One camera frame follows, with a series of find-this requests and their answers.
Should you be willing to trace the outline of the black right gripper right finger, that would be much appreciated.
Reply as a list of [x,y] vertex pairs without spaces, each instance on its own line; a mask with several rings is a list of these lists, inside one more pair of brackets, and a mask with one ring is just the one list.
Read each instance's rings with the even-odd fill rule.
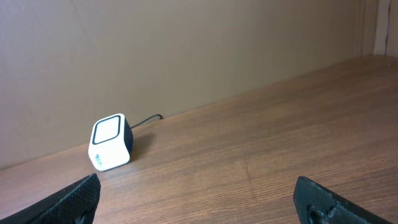
[[297,179],[293,199],[301,224],[391,224],[304,176]]

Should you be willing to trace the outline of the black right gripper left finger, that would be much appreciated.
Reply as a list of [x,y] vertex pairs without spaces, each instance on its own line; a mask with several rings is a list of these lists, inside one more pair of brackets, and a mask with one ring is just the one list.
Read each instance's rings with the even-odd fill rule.
[[101,184],[93,173],[1,220],[1,224],[92,224]]

